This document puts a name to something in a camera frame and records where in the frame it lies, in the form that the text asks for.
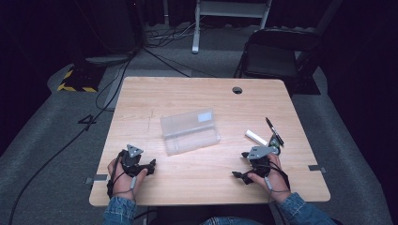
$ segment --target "pen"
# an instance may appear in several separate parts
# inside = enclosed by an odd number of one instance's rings
[[[276,138],[278,139],[279,143],[283,145],[283,141],[281,136],[279,136],[278,132],[276,131],[275,127],[271,124],[271,122],[266,118],[267,124],[269,125],[269,128],[272,129],[272,132],[275,134]]]

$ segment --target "yellow and black tape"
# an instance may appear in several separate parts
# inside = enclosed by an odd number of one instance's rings
[[[82,70],[71,67],[58,86],[58,91],[98,92],[106,68],[93,67]]]

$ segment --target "denim sleeve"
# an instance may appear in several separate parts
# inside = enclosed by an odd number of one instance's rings
[[[102,225],[131,225],[134,221],[135,210],[135,201],[112,197],[103,214]]]
[[[326,213],[306,203],[297,193],[291,194],[279,206],[290,224],[335,224]]]

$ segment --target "wooden table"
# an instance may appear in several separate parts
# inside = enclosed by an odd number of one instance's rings
[[[242,93],[232,89],[240,87]],[[161,117],[212,108],[221,141],[187,153],[168,156],[161,131]],[[137,203],[140,205],[193,205],[266,203],[268,196],[256,184],[245,185],[231,172],[252,167],[241,156],[256,144],[247,129],[269,140],[268,117],[284,140],[280,155],[292,191],[307,202],[325,202],[329,190],[314,153],[281,81],[257,79],[128,77],[115,108],[97,174],[128,143],[144,150],[140,164],[155,158],[156,171],[146,177]],[[106,182],[97,181],[90,195],[96,206],[108,204]]]

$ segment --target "wrist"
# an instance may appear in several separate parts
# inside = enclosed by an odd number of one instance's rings
[[[272,191],[270,193],[270,196],[273,200],[275,200],[275,202],[283,203],[291,194],[292,192],[290,191],[282,191],[282,192]]]

